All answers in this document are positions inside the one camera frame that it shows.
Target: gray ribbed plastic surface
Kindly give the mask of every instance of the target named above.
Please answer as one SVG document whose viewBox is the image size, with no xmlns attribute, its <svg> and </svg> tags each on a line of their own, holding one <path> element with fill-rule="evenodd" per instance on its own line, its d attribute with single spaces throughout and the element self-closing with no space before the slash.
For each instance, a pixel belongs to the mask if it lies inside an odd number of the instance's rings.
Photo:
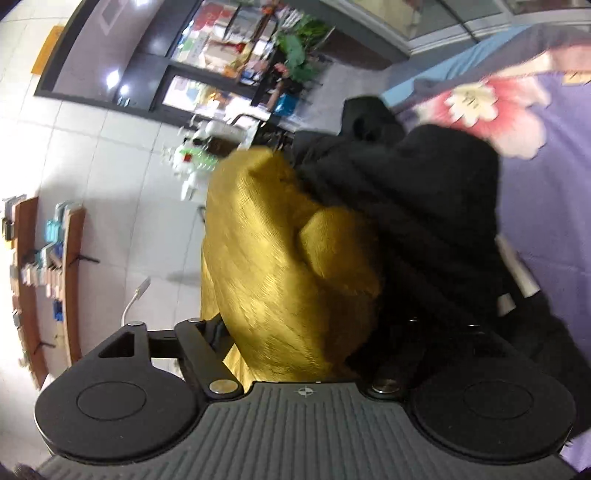
<svg viewBox="0 0 591 480">
<path fill-rule="evenodd" d="M 517 466 L 478 465 L 456 458 L 423 438 L 401 406 L 369 400 L 354 384 L 260 383 L 241 400 L 210 406 L 195 430 L 159 457 L 100 467 L 56 456 L 41 473 L 49 480 L 566 480 L 574 476 L 556 456 Z"/>
</svg>

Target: white container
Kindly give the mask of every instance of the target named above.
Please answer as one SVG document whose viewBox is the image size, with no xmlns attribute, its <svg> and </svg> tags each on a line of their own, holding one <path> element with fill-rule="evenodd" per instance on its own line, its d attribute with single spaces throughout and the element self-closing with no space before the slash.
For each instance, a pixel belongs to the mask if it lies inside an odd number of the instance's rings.
<svg viewBox="0 0 591 480">
<path fill-rule="evenodd" d="M 246 131 L 242 128 L 228 125 L 223 122 L 212 120 L 205 126 L 205 133 L 208 137 L 223 138 L 230 142 L 241 144 L 246 140 Z"/>
</svg>

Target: wooden shelf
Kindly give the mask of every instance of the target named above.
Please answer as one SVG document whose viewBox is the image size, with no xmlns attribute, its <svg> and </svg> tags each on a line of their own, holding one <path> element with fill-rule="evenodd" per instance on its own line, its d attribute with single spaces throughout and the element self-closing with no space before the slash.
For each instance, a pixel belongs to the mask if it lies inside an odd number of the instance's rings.
<svg viewBox="0 0 591 480">
<path fill-rule="evenodd" d="M 38 198 L 19 202 L 14 207 L 14 240 L 16 250 L 18 282 L 14 296 L 20 307 L 21 327 L 20 337 L 30 358 L 29 368 L 37 388 L 43 386 L 48 370 L 41 347 L 41 336 L 37 322 L 37 296 L 35 287 L 24 285 L 20 272 L 25 264 L 27 255 L 35 248 L 35 225 L 37 223 Z"/>
<path fill-rule="evenodd" d="M 62 310 L 68 367 L 82 358 L 78 324 L 78 257 L 85 217 L 86 210 L 81 208 L 67 213 L 64 218 Z"/>
</svg>

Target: white cable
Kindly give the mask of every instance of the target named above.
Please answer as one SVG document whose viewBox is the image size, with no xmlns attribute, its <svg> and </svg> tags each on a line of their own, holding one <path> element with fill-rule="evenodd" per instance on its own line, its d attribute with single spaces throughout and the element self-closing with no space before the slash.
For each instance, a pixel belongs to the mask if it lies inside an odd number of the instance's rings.
<svg viewBox="0 0 591 480">
<path fill-rule="evenodd" d="M 127 312 L 129 312 L 129 309 L 131 308 L 131 306 L 135 303 L 135 301 L 137 299 L 138 299 L 138 296 L 136 294 L 134 294 L 134 296 L 131 298 L 130 302 L 125 307 L 125 310 L 123 311 L 123 315 L 121 316 L 121 326 L 122 327 L 125 326 L 125 317 L 127 317 Z"/>
<path fill-rule="evenodd" d="M 122 327 L 125 326 L 125 317 L 127 317 L 127 313 L 129 312 L 129 309 L 136 301 L 138 301 L 142 297 L 142 295 L 145 293 L 145 291 L 148 289 L 148 287 L 150 286 L 151 283 L 152 283 L 152 279 L 150 277 L 148 277 L 135 290 L 134 296 L 131 297 L 131 300 L 129 301 L 129 303 L 125 307 L 125 310 L 123 311 L 123 315 L 121 316 L 121 326 Z"/>
</svg>

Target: pink flower print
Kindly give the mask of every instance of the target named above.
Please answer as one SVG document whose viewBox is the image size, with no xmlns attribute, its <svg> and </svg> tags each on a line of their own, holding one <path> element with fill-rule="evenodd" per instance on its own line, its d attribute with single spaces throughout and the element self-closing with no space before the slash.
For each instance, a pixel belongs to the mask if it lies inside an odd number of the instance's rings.
<svg viewBox="0 0 591 480">
<path fill-rule="evenodd" d="M 421 124 L 464 130 L 505 157 L 531 159 L 546 142 L 543 122 L 527 109 L 535 103 L 550 104 L 535 77 L 490 77 L 458 85 L 414 109 Z"/>
</svg>

